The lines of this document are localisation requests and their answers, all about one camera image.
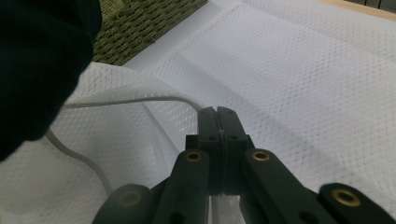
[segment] white fabric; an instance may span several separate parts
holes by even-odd
[[[345,183],[396,217],[395,73],[394,22],[309,0],[244,0],[144,73],[92,64],[51,128],[113,189],[152,187],[196,132],[195,110],[130,102],[227,106],[308,188]],[[96,173],[46,138],[0,172],[0,209],[23,223],[90,223],[106,199]]]

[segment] wooden edge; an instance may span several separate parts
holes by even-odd
[[[363,5],[347,2],[344,0],[319,0],[319,1],[331,4],[334,6],[343,7],[343,8],[347,8],[347,9],[354,10],[357,12],[361,12],[364,14],[384,18],[384,19],[387,19],[390,21],[396,21],[395,13],[387,12],[387,11],[376,9],[373,7],[366,7]]]

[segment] wicker surface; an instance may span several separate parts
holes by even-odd
[[[207,0],[101,0],[103,27],[93,60],[123,65]]]

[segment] black fabric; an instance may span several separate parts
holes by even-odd
[[[0,1],[0,160],[45,134],[101,24],[98,0]]]

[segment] wicker texture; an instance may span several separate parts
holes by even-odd
[[[93,60],[123,65],[207,0],[101,0],[103,27]]]

